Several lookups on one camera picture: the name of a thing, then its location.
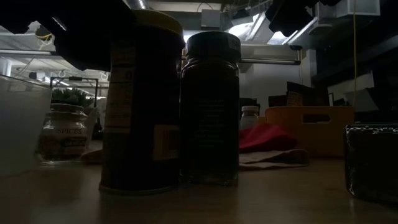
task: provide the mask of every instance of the clear plastic container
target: clear plastic container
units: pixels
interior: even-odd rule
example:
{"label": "clear plastic container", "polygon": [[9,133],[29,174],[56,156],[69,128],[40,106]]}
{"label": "clear plastic container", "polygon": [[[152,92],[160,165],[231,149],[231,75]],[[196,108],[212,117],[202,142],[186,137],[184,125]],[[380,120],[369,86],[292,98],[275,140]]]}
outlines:
{"label": "clear plastic container", "polygon": [[258,106],[243,106],[242,107],[242,118],[240,123],[240,130],[250,129],[254,127],[259,119],[259,107]]}
{"label": "clear plastic container", "polygon": [[0,176],[31,169],[51,89],[0,75]]}
{"label": "clear plastic container", "polygon": [[77,160],[86,149],[86,119],[81,106],[52,104],[40,135],[41,162],[61,164]]}

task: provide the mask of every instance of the storage bin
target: storage bin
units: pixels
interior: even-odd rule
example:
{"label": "storage bin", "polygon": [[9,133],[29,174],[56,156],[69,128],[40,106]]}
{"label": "storage bin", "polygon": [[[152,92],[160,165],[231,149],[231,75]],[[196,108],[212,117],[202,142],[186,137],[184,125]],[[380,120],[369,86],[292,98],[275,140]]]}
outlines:
{"label": "storage bin", "polygon": [[34,165],[51,89],[0,75],[0,176]]}
{"label": "storage bin", "polygon": [[266,109],[266,123],[282,126],[313,157],[343,157],[344,132],[354,123],[348,106],[282,106]]}

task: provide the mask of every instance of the glass jar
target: glass jar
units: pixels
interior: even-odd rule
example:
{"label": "glass jar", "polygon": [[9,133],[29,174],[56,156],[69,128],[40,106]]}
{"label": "glass jar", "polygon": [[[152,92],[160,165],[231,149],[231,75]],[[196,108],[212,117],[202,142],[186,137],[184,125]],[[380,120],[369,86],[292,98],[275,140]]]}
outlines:
{"label": "glass jar", "polygon": [[259,118],[258,106],[243,106],[240,130],[245,130],[254,127]]}
{"label": "glass jar", "polygon": [[189,38],[182,70],[182,175],[193,183],[234,185],[239,165],[240,41],[225,32]]}
{"label": "glass jar", "polygon": [[86,149],[86,119],[81,106],[51,104],[39,140],[42,163],[56,164],[78,159]]}

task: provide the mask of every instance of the jar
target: jar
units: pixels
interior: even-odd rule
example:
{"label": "jar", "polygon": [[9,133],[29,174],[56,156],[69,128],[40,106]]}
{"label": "jar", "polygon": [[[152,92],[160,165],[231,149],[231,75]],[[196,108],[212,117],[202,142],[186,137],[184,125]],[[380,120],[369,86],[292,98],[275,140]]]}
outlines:
{"label": "jar", "polygon": [[182,175],[189,182],[234,185],[239,165],[240,40],[202,32],[187,43],[182,70]]}
{"label": "jar", "polygon": [[154,194],[179,183],[180,77],[185,42],[173,17],[133,10],[112,40],[103,170],[99,189]]}
{"label": "jar", "polygon": [[39,141],[39,154],[44,164],[72,161],[84,153],[86,119],[81,106],[51,104]]}
{"label": "jar", "polygon": [[243,106],[240,130],[245,130],[254,127],[259,118],[258,106]]}

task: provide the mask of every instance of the red cloth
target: red cloth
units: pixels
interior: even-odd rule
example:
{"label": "red cloth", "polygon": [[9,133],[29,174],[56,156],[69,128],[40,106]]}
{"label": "red cloth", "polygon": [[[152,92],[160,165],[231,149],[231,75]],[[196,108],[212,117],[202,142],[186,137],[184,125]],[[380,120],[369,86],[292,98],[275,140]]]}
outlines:
{"label": "red cloth", "polygon": [[294,149],[296,144],[295,138],[273,124],[258,124],[241,130],[239,135],[239,153],[286,151]]}

